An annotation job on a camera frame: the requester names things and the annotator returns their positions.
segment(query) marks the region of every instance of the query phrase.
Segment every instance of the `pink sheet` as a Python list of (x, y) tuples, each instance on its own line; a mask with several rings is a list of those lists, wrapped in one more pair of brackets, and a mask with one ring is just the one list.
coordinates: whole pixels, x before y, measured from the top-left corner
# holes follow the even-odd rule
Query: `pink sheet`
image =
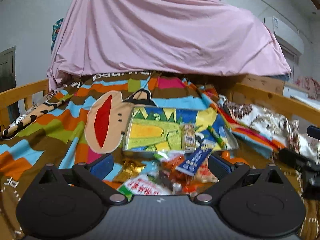
[(73, 0), (52, 52), (50, 87), (70, 75), (141, 70), (290, 73), (273, 34), (219, 0)]

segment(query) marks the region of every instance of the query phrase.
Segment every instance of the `wooden bed frame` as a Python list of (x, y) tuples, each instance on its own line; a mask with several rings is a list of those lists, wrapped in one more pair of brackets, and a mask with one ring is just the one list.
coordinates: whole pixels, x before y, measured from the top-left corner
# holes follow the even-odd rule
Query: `wooden bed frame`
[[(283, 97), (279, 93), (269, 92), (247, 84), (239, 82), (225, 83), (228, 83), (228, 87), (220, 89), (218, 92), (227, 96), (230, 101), (238, 104), (253, 103), (264, 106), (277, 113), (283, 114), (289, 120), (292, 118), (292, 115), (297, 115), (320, 127), (320, 111), (304, 103)], [(41, 91), (44, 95), (49, 91), (48, 79), (0, 93), (0, 124), (3, 124), (5, 127), (10, 125), (7, 106), (23, 99), (25, 108), (29, 109), (32, 106), (32, 95)]]

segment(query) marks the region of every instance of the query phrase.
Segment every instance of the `white wall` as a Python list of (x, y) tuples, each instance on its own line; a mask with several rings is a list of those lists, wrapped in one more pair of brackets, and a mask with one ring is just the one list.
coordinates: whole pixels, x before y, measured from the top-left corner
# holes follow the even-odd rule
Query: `white wall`
[[(50, 63), (52, 25), (64, 17), (72, 0), (0, 0), (0, 51), (16, 46), (17, 86), (46, 77)], [(256, 17), (276, 16), (294, 31), (301, 30), (312, 37), (308, 19), (304, 18), (289, 0), (225, 0), (231, 5), (246, 8)], [(311, 75), (313, 49), (300, 33), (305, 53), (296, 71)]]
[(311, 22), (314, 49), (313, 78), (320, 82), (320, 21)]

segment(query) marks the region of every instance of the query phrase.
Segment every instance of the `orange object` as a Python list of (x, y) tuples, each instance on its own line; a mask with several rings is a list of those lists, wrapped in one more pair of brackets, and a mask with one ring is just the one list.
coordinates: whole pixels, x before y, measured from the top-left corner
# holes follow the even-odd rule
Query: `orange object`
[(228, 151), (223, 151), (221, 154), (221, 157), (232, 164), (245, 163), (245, 164), (249, 165), (249, 163), (243, 158), (238, 158), (238, 157), (230, 158), (230, 152), (228, 152)]

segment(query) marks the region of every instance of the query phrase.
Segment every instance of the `metal screw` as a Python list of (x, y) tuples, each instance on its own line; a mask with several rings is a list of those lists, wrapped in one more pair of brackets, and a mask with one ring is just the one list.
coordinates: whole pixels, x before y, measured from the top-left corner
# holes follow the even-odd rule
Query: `metal screw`
[(316, 181), (315, 181), (314, 178), (311, 178), (311, 179), (309, 179), (309, 183), (310, 183), (311, 185), (314, 185), (314, 184), (316, 183)]
[(119, 203), (125, 200), (125, 196), (122, 194), (113, 194), (110, 196), (110, 200), (115, 203)]
[(200, 194), (197, 197), (197, 200), (203, 203), (209, 202), (212, 200), (212, 197), (209, 194)]

